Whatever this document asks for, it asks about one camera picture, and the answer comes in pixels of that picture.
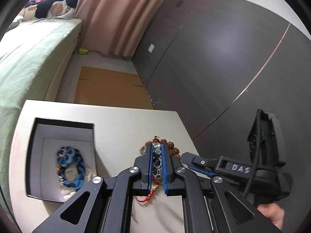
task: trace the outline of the blue beaded bracelet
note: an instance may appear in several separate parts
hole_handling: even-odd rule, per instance
[[[75,178],[75,183],[67,181],[65,177],[65,170],[73,161],[79,174],[79,176]],[[59,176],[60,183],[66,187],[73,187],[76,191],[78,191],[83,186],[85,177],[85,167],[81,152],[71,146],[62,146],[57,152],[57,164],[57,174]]]

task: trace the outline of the gray wall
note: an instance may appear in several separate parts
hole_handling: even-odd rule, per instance
[[[288,22],[245,0],[178,1],[164,0],[133,57],[155,109],[178,112],[201,156],[244,161],[256,110],[275,113],[294,179],[280,202],[283,231],[294,232],[311,207],[311,41],[291,25],[248,91],[202,132],[260,70]]]

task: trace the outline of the triangular cutout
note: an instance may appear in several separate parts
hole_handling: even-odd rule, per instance
[[[60,218],[64,221],[77,225],[85,208],[90,192],[84,192],[77,200],[74,201],[63,213]]]
[[[225,192],[225,197],[237,224],[242,224],[254,219],[253,213],[231,194],[231,192]]]

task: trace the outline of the black box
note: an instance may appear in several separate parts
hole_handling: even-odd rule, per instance
[[[81,152],[85,168],[96,175],[94,124],[36,118],[26,158],[28,197],[64,203],[57,175],[56,153],[62,146]]]

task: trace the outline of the floor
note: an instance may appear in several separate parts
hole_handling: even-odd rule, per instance
[[[129,74],[137,74],[133,63],[129,58],[117,57],[113,55],[104,56],[98,52],[89,52],[87,55],[79,55],[77,54],[77,51],[75,51],[75,53],[70,58],[67,68],[64,72],[56,96],[56,102],[74,102],[82,66],[113,70]]]

